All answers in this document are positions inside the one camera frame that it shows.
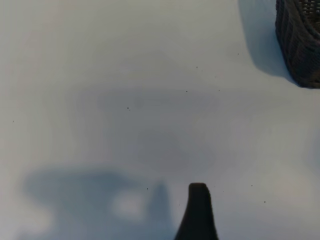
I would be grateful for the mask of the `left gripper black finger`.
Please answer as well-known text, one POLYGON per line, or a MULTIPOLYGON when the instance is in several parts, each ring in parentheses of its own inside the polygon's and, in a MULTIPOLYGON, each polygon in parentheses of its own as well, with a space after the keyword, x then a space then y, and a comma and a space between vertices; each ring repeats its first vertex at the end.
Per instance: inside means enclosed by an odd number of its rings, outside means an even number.
POLYGON ((188 186, 186 209, 175 240, 218 240, 210 191, 205 183, 188 186))

